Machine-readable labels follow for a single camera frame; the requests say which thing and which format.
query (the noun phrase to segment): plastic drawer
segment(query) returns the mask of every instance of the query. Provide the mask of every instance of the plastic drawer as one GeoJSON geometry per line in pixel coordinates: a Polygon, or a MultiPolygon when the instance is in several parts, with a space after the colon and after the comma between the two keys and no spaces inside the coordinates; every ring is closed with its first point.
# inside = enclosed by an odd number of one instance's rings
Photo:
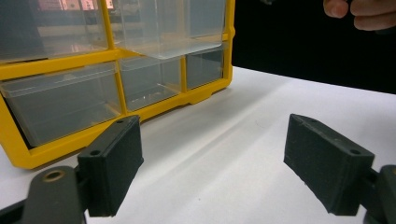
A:
{"type": "Polygon", "coordinates": [[[221,44],[225,0],[119,0],[116,45],[169,59],[221,44]]]}
{"type": "Polygon", "coordinates": [[[134,111],[180,93],[180,59],[134,57],[120,61],[128,110],[134,111]]]}
{"type": "Polygon", "coordinates": [[[223,52],[224,47],[220,46],[186,56],[188,89],[222,78],[223,52]]]}
{"type": "Polygon", "coordinates": [[[115,63],[0,83],[32,147],[120,115],[115,63]]]}
{"type": "Polygon", "coordinates": [[[97,0],[2,0],[0,15],[0,63],[107,49],[97,0]]]}

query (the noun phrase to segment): black background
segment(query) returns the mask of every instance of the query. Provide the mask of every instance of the black background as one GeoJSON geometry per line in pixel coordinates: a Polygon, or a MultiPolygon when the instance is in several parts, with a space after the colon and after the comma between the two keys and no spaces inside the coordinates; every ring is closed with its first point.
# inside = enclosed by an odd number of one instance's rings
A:
{"type": "Polygon", "coordinates": [[[396,35],[325,15],[322,0],[236,0],[233,65],[287,77],[396,93],[396,35]]]}

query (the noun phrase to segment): white table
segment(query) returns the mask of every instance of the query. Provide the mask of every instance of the white table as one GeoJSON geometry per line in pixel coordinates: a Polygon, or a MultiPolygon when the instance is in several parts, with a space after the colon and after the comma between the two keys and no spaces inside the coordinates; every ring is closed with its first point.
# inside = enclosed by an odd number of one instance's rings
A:
{"type": "MultiPolygon", "coordinates": [[[[119,212],[88,223],[362,223],[363,207],[328,214],[283,163],[291,113],[372,151],[377,171],[396,163],[396,95],[235,67],[227,89],[142,123],[145,162],[119,212]]],[[[57,165],[75,167],[76,156],[46,168],[57,165]]],[[[0,208],[26,198],[43,169],[15,168],[0,150],[0,208]]]]}

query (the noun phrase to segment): black object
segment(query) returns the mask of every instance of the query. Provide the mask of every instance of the black object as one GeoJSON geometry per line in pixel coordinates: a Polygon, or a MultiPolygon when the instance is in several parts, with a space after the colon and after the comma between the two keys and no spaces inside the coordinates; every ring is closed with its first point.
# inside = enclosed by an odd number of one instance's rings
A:
{"type": "Polygon", "coordinates": [[[284,162],[329,213],[365,223],[396,223],[396,165],[371,169],[375,155],[318,120],[291,114],[284,162]]]}
{"type": "Polygon", "coordinates": [[[0,211],[0,224],[80,224],[115,216],[143,163],[139,117],[118,119],[78,155],[78,166],[36,175],[26,200],[0,211]]]}

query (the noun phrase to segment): clear plastic bin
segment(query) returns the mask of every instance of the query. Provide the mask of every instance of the clear plastic bin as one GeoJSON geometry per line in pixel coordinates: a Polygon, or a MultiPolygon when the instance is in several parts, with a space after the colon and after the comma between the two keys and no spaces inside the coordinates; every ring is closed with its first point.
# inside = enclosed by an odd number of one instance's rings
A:
{"type": "Polygon", "coordinates": [[[225,0],[119,0],[116,7],[118,47],[169,59],[221,44],[225,0]]]}
{"type": "Polygon", "coordinates": [[[222,78],[223,52],[220,46],[186,55],[188,89],[222,78]]]}
{"type": "Polygon", "coordinates": [[[180,59],[134,57],[120,61],[122,85],[130,111],[180,93],[180,59]]]}
{"type": "Polygon", "coordinates": [[[97,1],[0,1],[0,63],[107,49],[97,1]]]}
{"type": "Polygon", "coordinates": [[[115,63],[0,82],[16,120],[37,147],[120,115],[115,63]]]}

